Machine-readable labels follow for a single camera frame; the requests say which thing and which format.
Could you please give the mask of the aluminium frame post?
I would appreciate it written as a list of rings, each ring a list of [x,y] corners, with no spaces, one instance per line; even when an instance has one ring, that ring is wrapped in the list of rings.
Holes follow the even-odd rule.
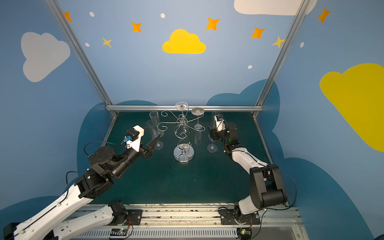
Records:
[[[67,37],[71,46],[73,47],[76,55],[78,56],[80,62],[85,68],[87,74],[89,75],[91,81],[93,82],[100,96],[102,97],[104,103],[106,105],[112,105],[113,103],[109,95],[107,94],[106,89],[104,88],[100,78],[98,77],[95,69],[93,68],[89,58],[87,57],[85,50],[83,49],[80,41],[78,40],[74,30],[70,25],[70,22],[65,17],[65,14],[59,2],[54,0],[45,0],[45,3],[47,4],[48,8],[50,9],[51,13],[55,17],[63,33]]]
[[[298,12],[296,13],[292,24],[288,30],[288,33],[286,35],[286,40],[283,42],[283,45],[280,47],[279,54],[277,56],[277,59],[273,65],[273,68],[267,78],[266,83],[264,84],[264,87],[258,97],[255,109],[257,112],[261,112],[263,110],[264,102],[272,88],[273,83],[275,82],[278,73],[284,63],[284,60],[295,40],[296,35],[298,34],[300,27],[306,17],[307,9],[309,9],[310,3],[312,1],[305,0],[302,1],[299,5]]]

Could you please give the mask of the aluminium frame back rail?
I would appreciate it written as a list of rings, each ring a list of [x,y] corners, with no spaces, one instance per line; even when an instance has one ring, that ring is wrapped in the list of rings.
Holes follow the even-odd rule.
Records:
[[[222,112],[261,112],[262,106],[188,106],[188,107],[176,107],[176,106],[135,106],[135,105],[107,105],[107,111],[127,112],[127,111],[191,111],[194,108],[202,108],[205,111],[222,111]]]

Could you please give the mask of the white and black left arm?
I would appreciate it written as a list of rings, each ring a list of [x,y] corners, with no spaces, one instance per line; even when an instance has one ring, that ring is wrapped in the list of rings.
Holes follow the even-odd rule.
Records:
[[[91,169],[67,187],[66,192],[42,211],[21,223],[10,223],[4,227],[5,240],[70,240],[100,226],[118,225],[125,232],[133,227],[132,218],[119,200],[90,214],[68,220],[81,207],[91,203],[114,186],[139,157],[148,159],[155,151],[156,137],[144,149],[140,140],[138,149],[128,148],[118,155],[109,146],[99,148],[90,156]]]

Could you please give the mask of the clear champagne flute front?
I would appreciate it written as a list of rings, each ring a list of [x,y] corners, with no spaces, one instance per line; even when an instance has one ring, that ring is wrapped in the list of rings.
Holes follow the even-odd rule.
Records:
[[[212,115],[211,115],[211,117],[212,117],[212,121],[214,122],[215,120],[216,120],[216,115],[220,115],[221,113],[220,112],[218,112],[218,111],[214,111],[214,112],[212,112]]]

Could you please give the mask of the clear champagne flute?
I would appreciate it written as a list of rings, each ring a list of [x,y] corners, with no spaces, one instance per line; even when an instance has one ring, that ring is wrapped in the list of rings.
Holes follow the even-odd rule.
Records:
[[[164,143],[160,140],[160,138],[164,135],[163,132],[159,131],[158,128],[152,123],[151,120],[146,122],[148,130],[150,132],[151,138],[154,140],[158,138],[158,141],[155,146],[155,150],[162,150],[164,147]]]
[[[208,152],[210,152],[210,153],[215,153],[215,152],[217,152],[218,148],[217,148],[217,146],[214,144],[214,140],[212,139],[212,137],[211,137],[210,134],[208,134],[208,138],[209,138],[209,140],[211,141],[211,143],[208,144],[208,146],[207,146],[207,150],[208,150]]]
[[[215,120],[216,120],[216,115],[220,115],[221,113],[220,112],[218,112],[218,111],[214,111],[214,112],[212,112],[212,115],[211,115],[211,117],[212,117],[212,121],[214,122]]]
[[[204,131],[205,128],[200,124],[200,118],[204,115],[205,110],[203,108],[193,108],[191,113],[192,113],[192,115],[197,117],[194,129],[199,130],[199,131]]]
[[[175,105],[176,110],[179,111],[180,113],[177,115],[178,119],[186,119],[186,114],[189,111],[189,105],[186,102],[178,102]]]
[[[149,116],[151,118],[152,124],[155,127],[156,134],[162,137],[164,135],[164,132],[160,131],[158,128],[158,125],[160,124],[159,113],[157,111],[151,111]]]

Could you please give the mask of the aluminium frame right post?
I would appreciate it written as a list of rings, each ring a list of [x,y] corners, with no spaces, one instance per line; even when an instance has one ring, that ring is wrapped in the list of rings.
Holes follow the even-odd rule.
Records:
[[[264,87],[258,97],[255,109],[257,112],[261,112],[263,110],[264,102],[272,88],[273,83],[275,82],[278,73],[284,63],[284,60],[295,40],[296,35],[298,34],[300,27],[306,17],[307,9],[309,9],[310,3],[312,1],[305,0],[302,1],[299,5],[298,12],[296,13],[292,24],[288,30],[288,33],[286,35],[286,40],[283,42],[283,45],[280,47],[279,54],[277,56],[277,59],[273,65],[273,68],[267,78],[266,83],[264,84]]]

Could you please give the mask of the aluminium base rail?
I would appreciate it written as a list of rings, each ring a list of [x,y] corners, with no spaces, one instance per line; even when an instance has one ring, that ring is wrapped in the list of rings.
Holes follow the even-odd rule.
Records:
[[[105,207],[86,205],[75,211],[72,220]],[[299,211],[261,210],[245,224],[234,218],[234,204],[132,204],[127,210],[142,210],[141,222],[133,226],[124,240],[237,240],[237,229],[252,230],[250,240],[307,240],[309,239]],[[70,240],[112,240],[109,224],[80,234]]]

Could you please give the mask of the aluminium frame left post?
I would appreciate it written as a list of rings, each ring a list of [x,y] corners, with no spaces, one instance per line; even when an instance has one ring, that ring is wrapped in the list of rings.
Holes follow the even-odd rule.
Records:
[[[70,25],[70,22],[65,17],[65,14],[59,2],[54,0],[45,0],[45,3],[47,4],[48,8],[50,9],[51,13],[55,17],[63,33],[67,37],[71,46],[73,47],[76,55],[78,56],[80,62],[85,68],[87,74],[89,75],[91,81],[93,82],[100,96],[102,97],[104,103],[106,105],[112,105],[113,103],[109,95],[107,94],[106,89],[104,88],[100,78],[98,77],[95,69],[93,68],[89,58],[87,57],[85,50],[83,49],[80,41],[78,40],[74,30]]]

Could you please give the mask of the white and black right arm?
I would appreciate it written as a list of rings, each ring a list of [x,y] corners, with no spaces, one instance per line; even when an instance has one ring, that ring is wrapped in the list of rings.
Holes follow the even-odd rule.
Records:
[[[235,207],[237,216],[245,217],[263,209],[274,210],[274,206],[287,203],[288,194],[283,176],[291,179],[295,188],[294,200],[285,210],[296,205],[298,186],[294,178],[283,173],[277,165],[259,160],[243,147],[238,140],[236,124],[227,123],[223,119],[215,120],[210,127],[210,136],[213,140],[221,141],[223,152],[249,174],[250,194],[238,201]]]

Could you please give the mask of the small circuit board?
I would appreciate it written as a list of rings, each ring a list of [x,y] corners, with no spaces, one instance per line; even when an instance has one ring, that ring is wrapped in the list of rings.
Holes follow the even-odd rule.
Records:
[[[131,234],[131,232],[132,230],[128,228],[112,228],[109,238],[112,240],[124,240]]]
[[[250,240],[252,238],[252,230],[250,229],[237,229],[237,240]]]

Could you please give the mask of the small circuit board left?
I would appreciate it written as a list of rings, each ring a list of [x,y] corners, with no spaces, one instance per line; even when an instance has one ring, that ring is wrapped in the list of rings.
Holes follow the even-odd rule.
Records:
[[[132,230],[128,228],[112,228],[109,238],[112,240],[124,240],[131,234],[131,232]]]

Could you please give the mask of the small circuit board right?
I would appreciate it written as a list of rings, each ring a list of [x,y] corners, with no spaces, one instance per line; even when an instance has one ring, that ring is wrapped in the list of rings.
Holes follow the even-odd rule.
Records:
[[[252,230],[250,229],[237,229],[237,240],[250,240],[252,238]]]

